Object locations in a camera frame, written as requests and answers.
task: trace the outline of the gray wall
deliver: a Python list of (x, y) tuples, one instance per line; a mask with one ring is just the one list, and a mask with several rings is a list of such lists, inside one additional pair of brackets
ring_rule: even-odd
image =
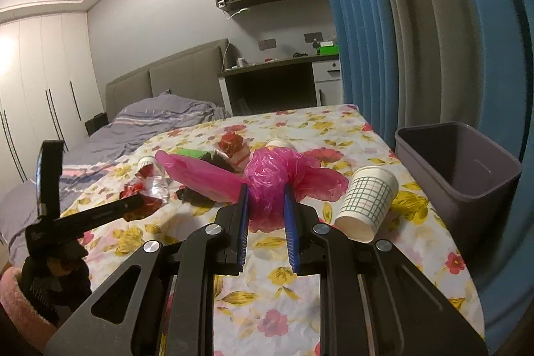
[[(307, 32), (335, 35), (328, 0), (288, 0), (252, 7), (232, 20), (215, 0), (101, 0), (87, 13), (98, 89), (150, 62), (196, 45), (231, 38), (247, 61), (313, 53)], [(260, 51), (257, 41), (276, 38), (277, 48)]]

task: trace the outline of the wall outlet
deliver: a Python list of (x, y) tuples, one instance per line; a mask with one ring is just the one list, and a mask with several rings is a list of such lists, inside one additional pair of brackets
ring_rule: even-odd
[(318, 42), (322, 41), (322, 32), (312, 32), (309, 34), (304, 34), (304, 41), (307, 43), (313, 43), (314, 40)]
[(274, 49), (276, 48), (276, 39), (271, 38), (270, 40), (258, 41), (258, 47), (260, 50)]

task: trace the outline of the blue curtain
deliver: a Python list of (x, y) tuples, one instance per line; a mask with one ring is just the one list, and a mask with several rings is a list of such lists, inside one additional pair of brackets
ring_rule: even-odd
[[(389, 0), (329, 0), (343, 65), (345, 99), (393, 146), (398, 69)], [(479, 130), (522, 161), (509, 215), (470, 267), (490, 354), (534, 296), (534, 0), (471, 0), (482, 64)]]
[(394, 148), (398, 118), (396, 40), (389, 0), (330, 0), (344, 98)]

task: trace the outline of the green box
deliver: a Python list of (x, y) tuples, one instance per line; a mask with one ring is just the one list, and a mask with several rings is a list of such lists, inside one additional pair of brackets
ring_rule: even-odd
[(321, 55), (339, 55), (339, 46), (321, 46), (319, 53)]

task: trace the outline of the gray headboard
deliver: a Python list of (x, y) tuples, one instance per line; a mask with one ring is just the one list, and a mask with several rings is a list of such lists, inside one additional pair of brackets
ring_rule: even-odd
[[(129, 104), (160, 95), (173, 94), (224, 106), (217, 73), (222, 69), (228, 40), (205, 43), (167, 56), (131, 71), (106, 85), (106, 112), (111, 121)], [(234, 49), (228, 48), (225, 66), (234, 65)]]

